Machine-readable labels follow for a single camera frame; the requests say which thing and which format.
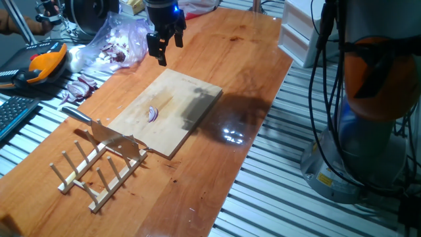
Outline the person's left hand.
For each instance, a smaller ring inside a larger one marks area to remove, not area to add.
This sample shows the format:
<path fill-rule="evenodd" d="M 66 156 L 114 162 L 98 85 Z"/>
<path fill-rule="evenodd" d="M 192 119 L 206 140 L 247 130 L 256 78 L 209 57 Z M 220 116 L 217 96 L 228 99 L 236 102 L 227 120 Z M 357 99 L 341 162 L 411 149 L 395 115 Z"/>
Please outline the person's left hand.
<path fill-rule="evenodd" d="M 44 10 L 44 16 L 46 16 L 46 19 L 43 19 L 41 21 L 41 33 L 42 35 L 45 35 L 46 33 L 49 33 L 55 26 L 58 26 L 59 24 L 62 23 L 62 20 L 56 19 L 56 20 L 51 20 L 51 13 L 45 9 Z"/>

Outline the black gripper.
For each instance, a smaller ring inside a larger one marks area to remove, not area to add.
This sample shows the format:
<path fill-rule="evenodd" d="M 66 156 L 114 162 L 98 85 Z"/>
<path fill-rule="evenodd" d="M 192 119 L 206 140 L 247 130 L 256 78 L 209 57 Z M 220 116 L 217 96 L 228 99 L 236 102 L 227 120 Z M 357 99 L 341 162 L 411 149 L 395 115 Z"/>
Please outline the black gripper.
<path fill-rule="evenodd" d="M 155 27 L 146 36 L 149 55 L 156 58 L 160 66 L 166 66 L 165 51 L 168 43 L 161 40 L 160 34 L 174 32 L 176 47 L 182 48 L 186 20 L 177 0 L 144 0 L 147 14 Z"/>

